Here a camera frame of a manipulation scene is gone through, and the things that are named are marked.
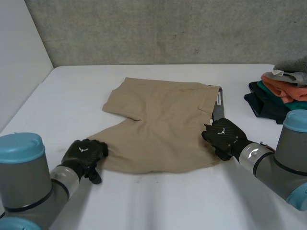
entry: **gray wall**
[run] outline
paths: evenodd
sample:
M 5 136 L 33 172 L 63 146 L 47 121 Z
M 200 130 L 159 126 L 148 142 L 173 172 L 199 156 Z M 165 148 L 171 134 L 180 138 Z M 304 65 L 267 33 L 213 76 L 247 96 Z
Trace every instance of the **gray wall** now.
M 274 64 L 307 54 L 306 0 L 25 0 L 54 67 Z

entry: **folded clothes stack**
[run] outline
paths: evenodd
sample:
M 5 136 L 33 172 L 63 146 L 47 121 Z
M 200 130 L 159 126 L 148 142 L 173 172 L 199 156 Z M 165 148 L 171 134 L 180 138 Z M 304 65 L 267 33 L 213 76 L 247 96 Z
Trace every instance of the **folded clothes stack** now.
M 256 117 L 282 124 L 289 111 L 307 109 L 307 56 L 275 65 L 272 72 L 261 76 L 261 81 L 248 86 L 251 93 L 244 99 Z

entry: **white label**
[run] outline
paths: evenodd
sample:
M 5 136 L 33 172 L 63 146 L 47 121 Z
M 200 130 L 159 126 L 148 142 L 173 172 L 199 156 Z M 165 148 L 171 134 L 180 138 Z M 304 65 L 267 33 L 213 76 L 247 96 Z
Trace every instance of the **white label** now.
M 272 70 L 272 74 L 277 75 L 277 76 L 282 76 L 283 75 L 283 71 L 282 70 Z
M 217 94 L 217 97 L 216 97 L 216 104 L 217 104 L 217 105 L 222 105 L 221 92 L 218 92 L 218 94 Z

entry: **white table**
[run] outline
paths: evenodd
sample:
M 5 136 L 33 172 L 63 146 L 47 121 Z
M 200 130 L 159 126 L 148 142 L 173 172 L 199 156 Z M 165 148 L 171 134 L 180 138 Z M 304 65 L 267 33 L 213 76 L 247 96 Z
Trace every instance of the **white table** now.
M 276 147 L 281 125 L 256 118 L 243 99 L 248 83 L 271 65 L 67 66 L 54 69 L 1 135 L 34 132 L 49 169 L 76 139 L 124 118 L 101 110 L 125 77 L 219 85 L 225 116 L 248 138 Z M 82 179 L 53 230 L 306 230 L 307 214 L 286 204 L 236 161 L 182 174 L 103 171 L 103 184 Z

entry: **beige pants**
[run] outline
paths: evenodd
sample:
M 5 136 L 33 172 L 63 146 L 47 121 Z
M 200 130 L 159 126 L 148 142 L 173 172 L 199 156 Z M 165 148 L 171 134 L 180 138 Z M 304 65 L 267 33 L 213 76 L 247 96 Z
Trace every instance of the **beige pants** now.
M 200 83 L 126 78 L 103 111 L 127 119 L 89 137 L 108 145 L 103 167 L 124 173 L 180 173 L 218 163 L 201 137 L 218 90 Z

